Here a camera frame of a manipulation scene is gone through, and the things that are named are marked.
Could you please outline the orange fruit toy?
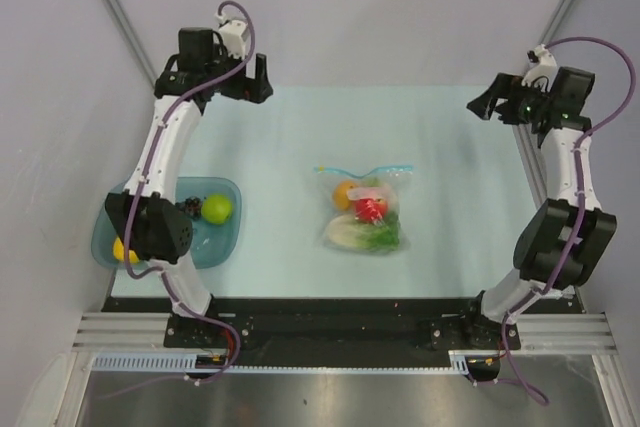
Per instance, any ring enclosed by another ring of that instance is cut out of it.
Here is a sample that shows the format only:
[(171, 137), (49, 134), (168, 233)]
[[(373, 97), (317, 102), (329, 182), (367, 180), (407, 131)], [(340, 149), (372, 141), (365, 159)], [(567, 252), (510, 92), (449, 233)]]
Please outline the orange fruit toy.
[(351, 199), (349, 192), (357, 188), (359, 184), (352, 180), (340, 182), (333, 190), (332, 201), (334, 207), (339, 211), (347, 211), (351, 208)]

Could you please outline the red apple toy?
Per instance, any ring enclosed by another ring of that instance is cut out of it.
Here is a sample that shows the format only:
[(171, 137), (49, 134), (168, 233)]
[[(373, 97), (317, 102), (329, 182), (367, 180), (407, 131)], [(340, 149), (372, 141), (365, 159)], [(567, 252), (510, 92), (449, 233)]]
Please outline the red apple toy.
[(356, 218), (365, 223), (382, 223), (388, 208), (388, 202), (384, 198), (361, 198), (354, 202)]

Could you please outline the clear zip top bag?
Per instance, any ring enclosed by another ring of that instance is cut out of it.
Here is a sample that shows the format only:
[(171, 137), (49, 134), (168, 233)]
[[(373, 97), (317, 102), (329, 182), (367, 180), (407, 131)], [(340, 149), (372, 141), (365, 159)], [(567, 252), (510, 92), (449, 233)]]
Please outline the clear zip top bag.
[(399, 191), (412, 178), (407, 164), (377, 166), (366, 173), (318, 166), (314, 173), (328, 194), (331, 215), (323, 243), (336, 250), (387, 255), (407, 243), (400, 220)]

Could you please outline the green lettuce toy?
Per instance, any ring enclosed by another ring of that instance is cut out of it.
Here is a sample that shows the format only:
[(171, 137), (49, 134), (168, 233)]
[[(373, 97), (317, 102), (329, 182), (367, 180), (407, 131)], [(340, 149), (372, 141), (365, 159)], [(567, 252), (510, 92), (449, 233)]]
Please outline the green lettuce toy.
[(365, 179), (363, 187), (382, 190), (382, 193), (376, 193), (372, 197), (366, 198), (384, 198), (387, 200), (389, 208), (382, 223), (365, 223), (356, 218), (360, 228), (360, 248), (370, 252), (397, 250), (400, 246), (400, 221), (399, 199), (396, 191), (390, 183), (378, 177)]

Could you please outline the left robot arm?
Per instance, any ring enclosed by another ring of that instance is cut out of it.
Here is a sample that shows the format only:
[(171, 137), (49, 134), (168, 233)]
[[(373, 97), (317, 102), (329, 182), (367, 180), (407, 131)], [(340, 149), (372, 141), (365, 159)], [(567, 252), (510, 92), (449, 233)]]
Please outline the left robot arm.
[(207, 313), (212, 295), (190, 253), (192, 222), (176, 205), (179, 167), (215, 94), (255, 104), (272, 95), (267, 59), (255, 53), (253, 36), (248, 21), (240, 19), (216, 29), (179, 31), (178, 51), (155, 82), (152, 123), (138, 163), (121, 192), (104, 202), (125, 252), (147, 265), (144, 271), (127, 265), (128, 275), (158, 275), (174, 312), (190, 317), (187, 336), (202, 347), (219, 339), (221, 323)]

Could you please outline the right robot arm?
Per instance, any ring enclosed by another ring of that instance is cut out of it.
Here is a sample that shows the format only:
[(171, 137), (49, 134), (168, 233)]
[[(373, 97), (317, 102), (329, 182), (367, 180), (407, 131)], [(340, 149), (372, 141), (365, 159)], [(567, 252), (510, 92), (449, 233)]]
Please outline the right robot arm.
[(603, 211), (595, 195), (589, 166), (592, 123), (581, 114), (594, 84), (594, 74), (568, 67), (532, 83), (499, 73), (467, 105), (483, 120), (496, 114), (506, 125), (531, 128), (547, 187), (546, 200), (516, 242), (512, 271), (481, 294), (480, 313), (461, 323), (462, 338), (473, 348), (496, 338), (496, 323), (513, 324), (547, 294), (585, 284), (616, 232), (616, 217)]

